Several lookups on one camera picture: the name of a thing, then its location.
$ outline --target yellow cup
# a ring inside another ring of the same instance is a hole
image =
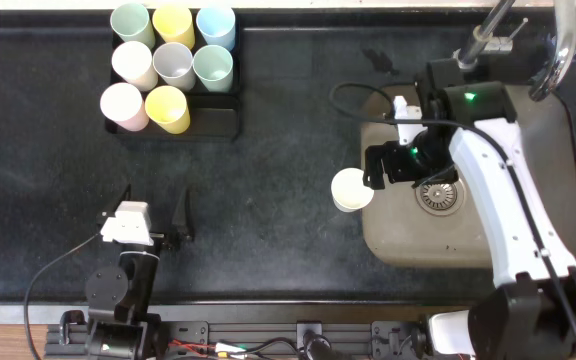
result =
[[[152,23],[166,42],[178,42],[188,49],[195,46],[195,29],[192,14],[181,4],[166,4],[155,10]]]
[[[160,86],[148,94],[146,114],[171,134],[181,134],[190,126],[186,97],[173,86]]]

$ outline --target white cup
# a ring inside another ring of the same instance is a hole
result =
[[[119,45],[111,62],[115,72],[139,91],[150,91],[157,86],[159,78],[152,67],[152,53],[143,43],[129,41]]]
[[[227,92],[232,87],[233,60],[230,52],[218,45],[207,45],[195,54],[192,67],[211,92]]]
[[[150,49],[155,46],[150,14],[141,4],[129,3],[116,8],[110,15],[110,26],[123,41],[139,41]]]
[[[231,51],[235,47],[235,12],[231,8],[203,8],[197,13],[197,28],[208,45]]]
[[[167,43],[161,45],[152,57],[157,74],[168,85],[182,91],[190,91],[195,86],[195,72],[192,70],[192,52],[184,44]]]
[[[108,119],[130,131],[139,131],[148,125],[148,115],[141,93],[133,85],[116,83],[101,95],[101,112]]]
[[[353,212],[370,203],[375,191],[364,186],[363,176],[364,172],[355,168],[343,169],[335,175],[330,190],[337,209]]]

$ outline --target stainless steel sink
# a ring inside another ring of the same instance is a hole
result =
[[[413,86],[385,88],[417,105]],[[535,103],[528,86],[508,86],[522,128],[526,159],[546,211],[568,249],[576,255],[576,163],[570,119],[562,102],[550,95]],[[378,116],[385,100],[371,96],[363,111]],[[398,139],[394,126],[366,123],[361,129],[363,153],[370,145]],[[425,186],[389,184],[375,192],[362,210],[364,239],[385,263],[421,267],[490,267],[486,235],[468,184]]]

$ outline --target tray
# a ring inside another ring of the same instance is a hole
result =
[[[162,39],[162,37],[159,35],[159,33],[157,32],[157,30],[154,28],[154,25],[152,25],[152,14],[155,12],[154,9],[149,9],[148,13],[150,14],[150,24],[151,26],[153,26],[153,31],[155,33],[155,47],[152,48],[152,53],[155,53],[155,50],[157,50],[157,48],[159,48],[161,45],[165,44],[166,42],[164,41],[164,39]],[[206,40],[204,39],[203,35],[201,34],[201,32],[199,31],[199,29],[197,28],[197,9],[191,9],[190,12],[192,13],[192,21],[193,21],[193,27],[195,29],[195,46],[190,50],[193,54],[193,56],[195,55],[195,53],[197,52],[197,50],[201,49],[203,46],[207,45]],[[204,86],[204,84],[201,82],[201,80],[199,80],[199,78],[197,78],[197,81],[195,82],[195,86],[190,90],[190,91],[184,91],[185,95],[194,95],[194,94],[200,94],[200,95],[236,95],[239,93],[240,89],[241,89],[241,68],[239,66],[239,49],[241,48],[241,26],[240,26],[240,21],[238,18],[236,18],[235,20],[235,26],[237,27],[237,35],[235,38],[235,47],[232,49],[232,51],[230,51],[230,54],[232,55],[232,60],[233,60],[233,79],[232,79],[232,87],[230,88],[230,90],[228,92],[210,92],[208,91],[208,89],[206,89],[206,87]],[[119,37],[119,35],[117,35],[114,31],[112,33],[112,48],[113,50],[116,49],[119,45],[123,44],[124,41]],[[157,86],[164,86],[167,85],[166,82],[161,78],[161,76],[158,77],[159,81],[157,82]],[[119,76],[115,70],[112,68],[112,66],[110,67],[110,84],[114,84],[120,81],[124,81],[121,76]]]
[[[239,134],[239,100],[225,95],[187,96],[190,127],[181,134],[170,134],[149,121],[141,131],[128,131],[104,118],[105,130],[121,138],[172,141],[233,141]]]

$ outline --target faucet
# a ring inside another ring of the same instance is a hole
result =
[[[459,67],[472,70],[477,65],[477,57],[493,38],[493,31],[501,19],[508,13],[515,0],[500,0],[486,17],[483,24],[477,26],[466,46],[455,52]],[[557,46],[553,58],[548,63],[544,73],[539,76],[529,92],[533,101],[541,101],[559,85],[563,79],[576,47],[576,12],[575,0],[554,0],[555,23],[557,26]]]

